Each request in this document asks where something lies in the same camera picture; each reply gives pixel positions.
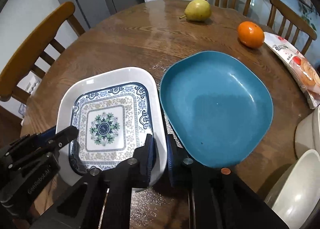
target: orange fruit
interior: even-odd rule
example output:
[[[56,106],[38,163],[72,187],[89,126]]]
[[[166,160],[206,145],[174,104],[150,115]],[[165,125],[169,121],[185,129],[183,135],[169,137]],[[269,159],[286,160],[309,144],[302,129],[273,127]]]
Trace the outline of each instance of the orange fruit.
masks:
[[[263,30],[253,22],[243,22],[238,26],[238,36],[241,43],[256,49],[264,42]]]

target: blue plastic tray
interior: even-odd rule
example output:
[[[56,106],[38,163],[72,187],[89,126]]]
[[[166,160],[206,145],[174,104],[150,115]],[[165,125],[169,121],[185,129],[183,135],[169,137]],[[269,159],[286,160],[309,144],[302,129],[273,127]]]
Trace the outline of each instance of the blue plastic tray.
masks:
[[[262,81],[237,59],[215,51],[172,65],[162,78],[160,101],[189,154],[212,168],[246,158],[273,116]]]

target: wooden table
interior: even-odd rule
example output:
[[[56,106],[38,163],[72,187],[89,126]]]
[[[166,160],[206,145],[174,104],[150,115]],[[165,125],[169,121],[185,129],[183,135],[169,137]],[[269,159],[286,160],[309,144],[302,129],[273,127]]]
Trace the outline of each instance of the wooden table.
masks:
[[[187,4],[183,0],[140,4],[109,17],[82,35],[61,54],[29,98],[21,134],[54,126],[63,95],[79,80],[135,66],[149,71],[159,85],[166,69],[175,62],[199,51],[221,51],[252,70],[272,96],[271,128],[255,150],[235,167],[239,177],[264,198],[295,162],[294,132],[311,110],[284,64],[266,45],[252,50],[238,41],[236,29],[248,20],[246,17],[233,9],[212,7],[212,16],[205,23],[189,23],[179,19]],[[266,26],[262,28],[272,32]],[[46,210],[66,187],[57,176],[35,201],[37,210]],[[171,189],[166,176],[153,189],[134,197],[133,202],[132,227],[148,224],[148,228],[184,228],[188,224],[187,195]]]

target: green pear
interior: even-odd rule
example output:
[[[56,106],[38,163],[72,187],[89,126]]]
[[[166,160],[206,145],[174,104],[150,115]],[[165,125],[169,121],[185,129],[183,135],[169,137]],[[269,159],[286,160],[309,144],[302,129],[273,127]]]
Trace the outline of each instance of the green pear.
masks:
[[[188,21],[202,22],[211,16],[211,6],[206,0],[193,0],[191,1],[186,10],[184,10],[184,16]]]

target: snack packaging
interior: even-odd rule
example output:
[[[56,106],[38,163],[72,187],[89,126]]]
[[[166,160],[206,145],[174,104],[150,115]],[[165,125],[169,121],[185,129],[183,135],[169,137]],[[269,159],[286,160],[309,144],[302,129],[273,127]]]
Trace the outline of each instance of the snack packaging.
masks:
[[[276,34],[264,32],[264,42],[283,61],[311,109],[320,104],[320,78],[308,60],[286,39]]]

